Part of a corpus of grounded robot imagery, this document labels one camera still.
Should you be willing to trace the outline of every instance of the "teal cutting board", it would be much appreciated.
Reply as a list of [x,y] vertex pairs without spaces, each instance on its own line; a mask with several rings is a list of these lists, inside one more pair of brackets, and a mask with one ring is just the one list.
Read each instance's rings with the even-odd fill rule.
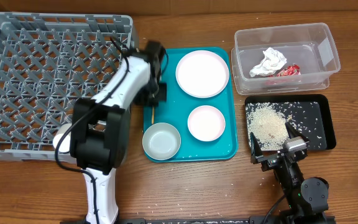
[[[219,47],[200,47],[190,49],[167,49],[169,63],[165,73],[162,75],[163,83],[167,84],[167,101],[160,102],[155,108],[154,123],[168,123],[177,128],[181,137],[179,151],[165,161],[153,162],[190,162],[190,161],[212,161],[226,160],[232,158],[238,150],[236,115],[234,114],[234,100],[231,79],[220,94],[211,98],[195,98],[185,93],[178,85],[175,76],[177,65],[182,57],[195,50],[208,50],[218,54],[230,68],[229,56]],[[220,110],[226,120],[226,127],[221,137],[215,141],[203,142],[194,138],[188,128],[187,119],[189,114],[197,107],[210,105]],[[152,109],[144,108],[144,132],[152,125]]]

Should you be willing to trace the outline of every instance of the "white round object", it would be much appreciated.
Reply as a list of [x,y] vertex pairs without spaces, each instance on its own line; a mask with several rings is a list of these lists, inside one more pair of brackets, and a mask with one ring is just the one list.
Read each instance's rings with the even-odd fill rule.
[[208,98],[224,90],[229,68],[216,53],[196,50],[179,61],[176,77],[180,88],[190,96]]
[[226,121],[218,109],[204,105],[197,107],[190,113],[187,126],[196,139],[214,141],[223,134]]
[[[60,139],[62,138],[63,134],[67,131],[68,128],[71,127],[71,123],[63,124],[59,131],[57,131],[55,137],[53,137],[52,144],[56,149],[56,146]],[[63,140],[62,144],[59,147],[59,152],[68,152],[70,150],[70,141],[71,141],[71,132],[68,133],[68,136]]]
[[151,125],[143,135],[143,149],[155,160],[166,160],[173,157],[180,148],[178,130],[167,123]]

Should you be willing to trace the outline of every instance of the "pink plate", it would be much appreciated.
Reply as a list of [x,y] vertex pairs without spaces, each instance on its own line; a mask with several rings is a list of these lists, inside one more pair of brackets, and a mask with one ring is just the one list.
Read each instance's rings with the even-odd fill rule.
[[187,120],[190,133],[200,141],[214,141],[224,131],[226,122],[223,114],[213,106],[199,106]]
[[176,77],[185,93],[197,98],[208,98],[224,90],[229,81],[229,69],[216,53],[196,50],[179,61]]

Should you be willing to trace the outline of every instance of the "white label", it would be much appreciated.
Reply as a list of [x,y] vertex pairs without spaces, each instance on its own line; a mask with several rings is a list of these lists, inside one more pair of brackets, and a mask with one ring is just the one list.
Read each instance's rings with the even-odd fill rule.
[[331,50],[331,45],[329,44],[328,38],[322,41],[318,45],[318,51],[320,52],[321,61],[324,66],[326,66],[332,59],[334,59],[333,51]]

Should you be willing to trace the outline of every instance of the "gray bowl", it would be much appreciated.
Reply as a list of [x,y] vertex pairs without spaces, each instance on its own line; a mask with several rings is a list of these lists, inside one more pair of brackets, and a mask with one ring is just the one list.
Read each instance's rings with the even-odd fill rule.
[[166,160],[179,151],[180,134],[171,124],[153,124],[144,133],[142,144],[148,156],[155,160]]

